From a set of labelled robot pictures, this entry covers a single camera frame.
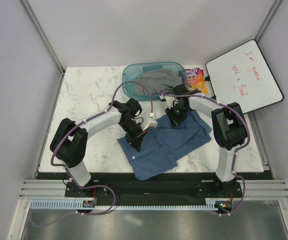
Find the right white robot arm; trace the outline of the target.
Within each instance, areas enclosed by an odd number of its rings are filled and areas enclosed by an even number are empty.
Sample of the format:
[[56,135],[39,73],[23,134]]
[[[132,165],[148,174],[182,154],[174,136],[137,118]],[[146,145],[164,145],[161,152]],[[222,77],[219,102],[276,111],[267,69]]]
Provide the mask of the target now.
[[220,103],[197,90],[189,92],[184,84],[176,86],[170,95],[161,93],[159,96],[167,103],[165,112],[172,127],[181,124],[192,111],[201,112],[212,120],[213,135],[220,146],[215,172],[217,181],[212,189],[215,195],[224,197],[231,190],[229,182],[237,177],[237,152],[250,142],[250,131],[241,106],[237,102]]

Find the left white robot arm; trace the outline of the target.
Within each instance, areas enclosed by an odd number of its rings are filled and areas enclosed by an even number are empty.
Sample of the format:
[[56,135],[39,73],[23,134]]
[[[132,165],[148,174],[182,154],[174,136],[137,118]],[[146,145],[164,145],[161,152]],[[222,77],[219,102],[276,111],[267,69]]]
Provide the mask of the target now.
[[104,110],[80,122],[63,119],[50,144],[51,164],[54,166],[54,159],[59,159],[60,166],[65,167],[70,178],[76,182],[76,191],[83,197],[90,196],[94,185],[90,182],[91,175],[83,162],[87,141],[100,131],[119,125],[125,131],[130,146],[140,151],[150,123],[156,123],[153,113],[145,117],[143,122],[137,122],[136,114],[141,112],[139,102],[131,98],[126,103],[113,101]]

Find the blue checkered long sleeve shirt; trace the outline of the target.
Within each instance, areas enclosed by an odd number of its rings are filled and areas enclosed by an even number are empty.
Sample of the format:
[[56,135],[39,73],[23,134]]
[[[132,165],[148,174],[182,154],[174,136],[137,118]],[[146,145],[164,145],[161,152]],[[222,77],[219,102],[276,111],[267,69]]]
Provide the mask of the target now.
[[172,128],[167,115],[157,119],[156,128],[149,128],[140,151],[131,147],[124,136],[117,141],[121,146],[135,177],[145,181],[177,166],[177,160],[210,142],[211,127],[196,111]]

